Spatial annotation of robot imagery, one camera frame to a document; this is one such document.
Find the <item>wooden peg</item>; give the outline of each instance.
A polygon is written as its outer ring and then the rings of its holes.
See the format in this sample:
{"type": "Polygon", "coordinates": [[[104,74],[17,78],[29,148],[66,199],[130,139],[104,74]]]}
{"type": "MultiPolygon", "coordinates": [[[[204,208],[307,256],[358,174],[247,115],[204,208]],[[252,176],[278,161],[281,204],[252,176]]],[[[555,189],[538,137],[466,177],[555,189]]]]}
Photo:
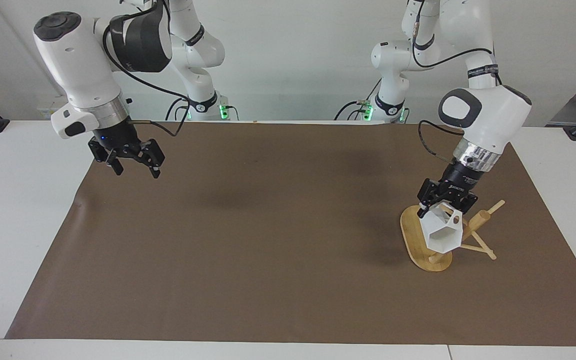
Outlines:
{"type": "Polygon", "coordinates": [[[441,259],[445,256],[445,253],[439,253],[439,252],[435,252],[433,255],[430,255],[430,257],[428,257],[428,262],[430,264],[437,264],[438,262],[441,261],[441,259]]]}
{"type": "Polygon", "coordinates": [[[494,212],[496,212],[497,210],[499,210],[499,208],[503,207],[503,205],[505,205],[506,201],[505,200],[499,200],[498,203],[496,203],[493,207],[490,207],[490,210],[488,210],[488,214],[493,215],[494,212]]]}
{"type": "Polygon", "coordinates": [[[462,249],[466,249],[466,250],[472,250],[472,251],[477,251],[479,253],[485,253],[487,254],[488,252],[486,250],[484,250],[483,248],[477,247],[477,246],[472,246],[471,244],[461,244],[460,248],[462,249]]]}
{"type": "Polygon", "coordinates": [[[486,210],[480,210],[475,216],[473,216],[468,225],[463,228],[463,236],[461,241],[464,242],[466,239],[470,238],[474,231],[479,230],[484,224],[490,220],[490,212],[486,210]]]}
{"type": "Polygon", "coordinates": [[[441,210],[443,210],[446,214],[453,216],[453,209],[451,209],[450,207],[447,207],[446,205],[444,205],[443,203],[439,204],[439,207],[441,208],[441,210]]]}
{"type": "Polygon", "coordinates": [[[484,250],[484,253],[487,253],[488,256],[492,259],[492,260],[497,260],[497,255],[495,255],[495,253],[492,251],[491,248],[489,248],[489,246],[486,244],[486,242],[482,239],[482,237],[480,237],[480,235],[477,232],[472,232],[472,237],[477,240],[477,243],[479,244],[479,246],[481,246],[481,248],[484,250]]]}

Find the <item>wooden rod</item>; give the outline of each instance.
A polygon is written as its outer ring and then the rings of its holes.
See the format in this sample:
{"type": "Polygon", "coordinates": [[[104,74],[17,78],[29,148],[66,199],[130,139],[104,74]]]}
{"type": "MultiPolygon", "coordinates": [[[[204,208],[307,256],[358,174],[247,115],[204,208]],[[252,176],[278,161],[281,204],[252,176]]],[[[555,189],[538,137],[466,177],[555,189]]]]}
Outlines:
{"type": "Polygon", "coordinates": [[[499,200],[498,203],[496,203],[493,207],[490,207],[490,210],[488,210],[487,212],[490,215],[493,215],[494,212],[496,212],[497,210],[499,210],[499,208],[503,207],[503,205],[505,205],[506,201],[505,200],[499,200]]]}
{"type": "Polygon", "coordinates": [[[484,250],[483,248],[477,247],[477,246],[472,246],[471,244],[461,244],[461,248],[462,249],[466,249],[466,250],[472,250],[472,251],[478,251],[480,253],[488,253],[486,250],[484,250]]]}
{"type": "Polygon", "coordinates": [[[477,240],[477,243],[481,246],[482,249],[484,249],[486,251],[486,253],[488,254],[488,256],[492,259],[492,260],[497,260],[497,255],[495,255],[495,253],[492,251],[491,248],[489,248],[489,246],[486,244],[486,242],[482,239],[482,237],[480,237],[480,235],[477,232],[472,232],[472,237],[477,240]]]}
{"type": "Polygon", "coordinates": [[[463,235],[461,237],[461,241],[464,242],[466,239],[471,237],[474,231],[479,230],[484,224],[486,224],[490,220],[490,213],[486,210],[480,210],[477,212],[475,216],[473,216],[470,221],[468,221],[468,225],[463,228],[463,235]]]}
{"type": "Polygon", "coordinates": [[[434,255],[430,255],[430,257],[428,257],[428,262],[430,264],[437,264],[439,260],[441,260],[445,255],[445,253],[435,252],[434,255]]]}

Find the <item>white table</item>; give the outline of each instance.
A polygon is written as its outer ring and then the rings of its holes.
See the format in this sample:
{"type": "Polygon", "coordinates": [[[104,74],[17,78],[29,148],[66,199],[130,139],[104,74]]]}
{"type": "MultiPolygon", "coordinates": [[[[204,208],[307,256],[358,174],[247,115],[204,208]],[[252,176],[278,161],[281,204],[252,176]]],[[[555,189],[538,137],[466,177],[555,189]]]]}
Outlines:
{"type": "MultiPolygon", "coordinates": [[[[61,140],[48,121],[0,134],[0,339],[21,305],[89,166],[89,137],[61,140]]],[[[561,129],[524,128],[512,142],[576,256],[576,142],[561,129]]],[[[576,348],[0,340],[21,359],[569,359],[576,348]]]]}

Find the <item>wooden base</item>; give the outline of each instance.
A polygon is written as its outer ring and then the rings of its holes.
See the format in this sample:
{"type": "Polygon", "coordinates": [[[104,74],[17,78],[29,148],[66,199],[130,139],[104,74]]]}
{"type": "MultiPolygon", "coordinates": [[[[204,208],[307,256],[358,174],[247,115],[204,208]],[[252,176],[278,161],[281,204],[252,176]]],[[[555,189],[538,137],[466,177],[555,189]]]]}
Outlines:
{"type": "Polygon", "coordinates": [[[408,255],[416,266],[425,271],[445,271],[453,262],[453,253],[438,256],[438,253],[426,247],[424,232],[417,216],[418,210],[419,205],[410,206],[401,214],[399,221],[408,255]]]}

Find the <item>brown paper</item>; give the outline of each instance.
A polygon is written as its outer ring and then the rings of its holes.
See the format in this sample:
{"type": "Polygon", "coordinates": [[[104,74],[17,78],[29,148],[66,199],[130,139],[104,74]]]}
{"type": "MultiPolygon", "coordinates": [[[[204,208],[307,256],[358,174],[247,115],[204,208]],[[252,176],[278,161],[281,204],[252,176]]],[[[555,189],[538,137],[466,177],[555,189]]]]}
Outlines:
{"type": "Polygon", "coordinates": [[[466,216],[506,200],[478,231],[498,260],[428,273],[399,218],[446,164],[416,126],[139,132],[161,177],[92,165],[6,338],[576,346],[576,258],[511,146],[466,216]]]}

